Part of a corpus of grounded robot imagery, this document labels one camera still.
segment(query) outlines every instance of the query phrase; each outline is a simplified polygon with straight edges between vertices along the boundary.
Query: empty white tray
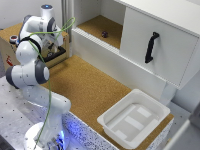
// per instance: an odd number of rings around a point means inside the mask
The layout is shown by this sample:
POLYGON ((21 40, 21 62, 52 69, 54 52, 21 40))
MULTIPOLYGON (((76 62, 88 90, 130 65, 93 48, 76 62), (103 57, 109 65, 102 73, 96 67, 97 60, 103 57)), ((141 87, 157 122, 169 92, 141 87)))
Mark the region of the empty white tray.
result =
POLYGON ((135 149, 169 113, 169 108, 135 89, 97 120, 118 144, 135 149))

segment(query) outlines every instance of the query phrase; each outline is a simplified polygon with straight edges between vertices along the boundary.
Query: wooden work surface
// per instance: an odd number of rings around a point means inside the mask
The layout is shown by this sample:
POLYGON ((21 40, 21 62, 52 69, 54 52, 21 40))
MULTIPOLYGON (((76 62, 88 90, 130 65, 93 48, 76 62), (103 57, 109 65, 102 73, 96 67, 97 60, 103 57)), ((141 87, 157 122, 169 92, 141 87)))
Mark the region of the wooden work surface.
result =
POLYGON ((91 19, 83 24, 78 25, 78 28, 120 49, 123 30, 122 25, 112 20, 109 20, 103 16, 97 16, 94 19, 91 19), (108 32, 107 38, 102 37, 103 31, 108 32))
MULTIPOLYGON (((10 36, 12 35, 19 35, 20 29, 22 27, 22 23, 16 24, 14 26, 11 26, 9 28, 6 28, 4 30, 0 30, 0 37, 7 41, 8 43, 10 42, 10 36)), ((62 36, 66 36, 68 33, 62 32, 62 36)))
MULTIPOLYGON (((50 69, 50 79, 52 91, 71 101, 72 113, 123 150, 104 133, 97 118, 131 89, 75 55, 50 69)), ((145 150, 172 119, 173 115, 167 116, 136 150, 145 150)))

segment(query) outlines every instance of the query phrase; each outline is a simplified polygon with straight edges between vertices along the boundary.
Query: green cable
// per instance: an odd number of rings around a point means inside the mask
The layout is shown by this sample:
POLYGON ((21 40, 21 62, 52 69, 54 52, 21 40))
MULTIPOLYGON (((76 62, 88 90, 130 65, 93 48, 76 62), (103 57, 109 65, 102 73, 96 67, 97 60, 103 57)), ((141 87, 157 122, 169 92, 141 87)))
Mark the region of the green cable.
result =
MULTIPOLYGON (((57 35, 57 37, 55 38, 55 40, 54 40, 54 42, 55 42, 55 41, 57 40, 57 38, 59 37, 59 35, 61 34, 61 32, 63 32, 63 31, 65 31, 65 30, 69 29, 74 23, 75 23, 75 18, 72 17, 72 18, 70 18, 70 19, 65 23, 65 25, 62 27, 62 29, 61 29, 60 31, 57 31, 57 32, 34 32, 34 33, 30 34, 30 36, 32 36, 32 35, 34 35, 34 34, 44 34, 44 33, 45 33, 45 34, 52 34, 52 33, 59 33, 59 34, 57 35), (66 27, 66 25, 67 25, 72 19, 73 19, 73 22, 72 22, 69 26, 66 27)), ((35 51, 38 53, 38 55, 39 55, 39 57, 41 58, 42 62, 45 63, 43 57, 42 57, 41 54, 39 53, 39 50, 35 47, 35 45, 34 45, 31 41, 29 41, 29 43, 33 46, 33 48, 35 49, 35 51)), ((48 116, 49 116, 49 112, 50 112, 50 109, 51 109, 51 98, 52 98, 52 97, 51 97, 51 83, 50 83, 50 78, 49 78, 49 80, 48 80, 48 84, 49 84, 49 108, 48 108, 48 112, 47 112, 47 115, 46 115, 44 124, 43 124, 42 129, 41 129, 41 132, 40 132, 39 137, 38 137, 38 139, 37 139, 37 142, 36 142, 36 144, 35 144, 34 150, 35 150, 35 148, 36 148, 36 146, 37 146, 37 144, 38 144, 38 142, 39 142, 40 136, 41 136, 41 134, 42 134, 42 132, 43 132, 44 126, 45 126, 45 124, 46 124, 46 121, 47 121, 47 118, 48 118, 48 116)))

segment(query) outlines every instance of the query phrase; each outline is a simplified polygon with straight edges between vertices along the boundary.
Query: black handle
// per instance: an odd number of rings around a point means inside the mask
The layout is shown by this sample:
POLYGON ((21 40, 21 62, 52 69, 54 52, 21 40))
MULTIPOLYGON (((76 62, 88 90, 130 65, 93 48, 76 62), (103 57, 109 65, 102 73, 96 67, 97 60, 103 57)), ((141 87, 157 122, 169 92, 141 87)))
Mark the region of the black handle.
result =
POLYGON ((57 52, 57 53, 55 53, 55 54, 53 54, 53 55, 51 55, 49 57, 43 58, 44 62, 49 62, 52 59, 55 59, 56 57, 58 57, 58 56, 60 56, 60 55, 62 55, 62 54, 64 54, 66 52, 66 50, 61 46, 59 46, 58 49, 60 50, 59 52, 57 52))
POLYGON ((156 38, 158 38, 160 35, 156 32, 153 32, 153 36, 151 37, 150 41, 149 41, 149 45, 147 48, 147 53, 146 53, 146 57, 145 57, 145 63, 149 63, 150 61, 153 60, 153 57, 151 56, 152 50, 153 50, 153 45, 154 45, 154 40, 156 38))

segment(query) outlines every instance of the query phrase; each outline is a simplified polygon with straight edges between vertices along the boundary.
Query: cardboard box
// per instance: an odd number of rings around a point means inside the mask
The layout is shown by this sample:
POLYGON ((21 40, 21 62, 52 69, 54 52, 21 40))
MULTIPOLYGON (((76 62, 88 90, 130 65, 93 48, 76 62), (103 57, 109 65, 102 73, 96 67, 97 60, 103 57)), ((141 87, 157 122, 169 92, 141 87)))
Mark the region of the cardboard box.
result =
MULTIPOLYGON (((21 26, 22 23, 19 23, 0 31, 0 52, 2 55, 5 70, 7 70, 10 66, 20 64, 15 55, 17 48, 15 45, 10 44, 9 39, 10 36, 19 34, 21 26)), ((51 68, 61 61, 69 58, 69 35, 66 32, 62 32, 62 36, 64 41, 62 47, 66 50, 66 52, 47 62, 46 65, 48 68, 51 68)), ((44 49, 42 49, 42 56, 47 57, 47 51, 44 49)))

